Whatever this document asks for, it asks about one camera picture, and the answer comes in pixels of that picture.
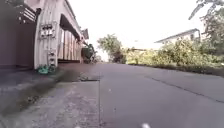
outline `wall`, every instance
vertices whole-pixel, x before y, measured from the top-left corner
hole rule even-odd
[[[0,1],[0,68],[32,68],[35,23],[19,21],[18,12]]]
[[[0,1],[0,68],[16,65],[16,43],[18,24],[13,10]]]
[[[34,68],[37,69],[40,65],[51,65],[58,66],[58,43],[60,42],[60,20],[63,15],[62,19],[66,19],[66,24],[69,24],[69,27],[65,30],[69,30],[73,33],[74,36],[78,37],[79,40],[82,38],[82,33],[77,24],[75,17],[71,13],[69,6],[67,5],[66,0],[42,0],[44,2],[44,9],[42,10],[37,23],[37,30],[36,30],[36,37],[35,37],[35,59],[34,59]],[[52,21],[56,22],[56,29],[55,29],[55,38],[51,38],[49,40],[38,39],[39,37],[39,30],[40,25],[45,23],[51,23]],[[49,53],[53,53],[53,61],[50,61],[48,58]]]
[[[78,60],[81,61],[81,43],[71,32],[60,28],[62,35],[58,46],[58,59],[60,60]]]
[[[45,0],[24,0],[24,3],[36,11],[37,8],[43,8]]]
[[[175,43],[177,40],[179,39],[186,39],[186,40],[191,40],[191,35],[194,36],[194,39],[195,38],[198,38],[199,37],[199,33],[196,31],[192,34],[188,34],[188,35],[184,35],[184,36],[180,36],[180,37],[176,37],[176,38],[173,38],[173,39],[170,39],[170,40],[167,40],[168,42],[173,42]]]

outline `asphalt road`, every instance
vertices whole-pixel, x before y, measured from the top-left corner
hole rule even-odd
[[[118,64],[96,68],[103,128],[224,127],[221,77]]]

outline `building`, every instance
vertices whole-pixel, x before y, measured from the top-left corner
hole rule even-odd
[[[0,14],[0,68],[82,61],[88,31],[80,29],[68,0],[1,0]]]
[[[187,40],[201,40],[201,34],[199,29],[190,29],[185,32],[178,33],[173,36],[169,36],[167,38],[156,41],[155,43],[167,43],[167,42],[176,42],[179,39],[187,39]]]

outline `road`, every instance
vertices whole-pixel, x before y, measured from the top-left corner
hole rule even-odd
[[[223,128],[224,79],[147,67],[101,65],[107,128]]]
[[[85,72],[100,81],[60,82],[17,114],[14,127],[98,128],[99,121],[100,128],[224,127],[222,77],[120,64]]]

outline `roof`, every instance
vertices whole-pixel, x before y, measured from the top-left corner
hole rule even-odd
[[[167,41],[167,40],[170,40],[170,39],[174,39],[174,38],[177,38],[177,37],[181,37],[181,36],[185,36],[185,35],[192,34],[192,33],[196,32],[196,31],[199,31],[199,29],[197,29],[197,28],[190,29],[190,30],[187,30],[187,31],[185,31],[185,32],[181,32],[181,33],[178,33],[178,34],[176,34],[176,35],[167,37],[167,38],[165,38],[165,39],[158,40],[158,41],[156,41],[155,43],[162,43],[162,42]]]
[[[146,49],[137,49],[137,48],[130,48],[129,50],[134,50],[134,51],[147,51]]]
[[[67,5],[68,5],[68,8],[71,10],[71,13],[72,13],[72,16],[73,16],[73,18],[74,18],[74,20],[75,20],[75,22],[76,22],[76,24],[78,25],[78,22],[77,22],[77,20],[76,20],[76,16],[75,16],[75,13],[74,13],[74,11],[73,11],[73,9],[72,9],[72,6],[71,6],[71,4],[69,3],[69,1],[68,0],[65,0],[65,2],[67,3]],[[82,31],[81,31],[81,29],[80,29],[80,27],[78,26],[78,31],[82,34]]]

